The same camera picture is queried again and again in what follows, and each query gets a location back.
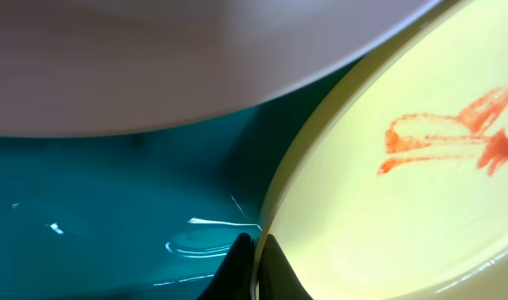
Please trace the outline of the yellow-green plate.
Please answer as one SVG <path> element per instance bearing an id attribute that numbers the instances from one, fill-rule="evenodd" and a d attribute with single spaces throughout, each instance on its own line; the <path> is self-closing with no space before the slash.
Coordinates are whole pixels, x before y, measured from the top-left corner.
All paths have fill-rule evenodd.
<path id="1" fill-rule="evenodd" d="M 312 299 L 508 299 L 508 0 L 444 1 L 369 52 L 263 203 Z"/>

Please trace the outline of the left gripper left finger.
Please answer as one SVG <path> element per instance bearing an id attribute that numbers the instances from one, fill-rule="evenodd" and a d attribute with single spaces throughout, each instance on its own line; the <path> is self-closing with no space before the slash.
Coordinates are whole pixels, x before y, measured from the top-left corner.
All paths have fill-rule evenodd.
<path id="1" fill-rule="evenodd" d="M 250 300 L 254 254 L 255 245 L 251 236 L 240 233 L 197 300 Z"/>

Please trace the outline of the white plate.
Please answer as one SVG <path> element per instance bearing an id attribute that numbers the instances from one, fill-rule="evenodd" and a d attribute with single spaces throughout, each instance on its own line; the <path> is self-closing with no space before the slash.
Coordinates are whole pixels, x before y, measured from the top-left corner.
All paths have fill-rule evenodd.
<path id="1" fill-rule="evenodd" d="M 0 0 L 0 136 L 169 128 L 302 88 L 436 0 Z"/>

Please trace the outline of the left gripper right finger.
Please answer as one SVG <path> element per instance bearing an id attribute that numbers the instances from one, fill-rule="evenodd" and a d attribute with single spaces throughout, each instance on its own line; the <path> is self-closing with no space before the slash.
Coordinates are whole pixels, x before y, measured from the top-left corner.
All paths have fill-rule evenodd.
<path id="1" fill-rule="evenodd" d="M 258 268 L 259 300 L 312 300 L 272 234 L 268 234 Z"/>

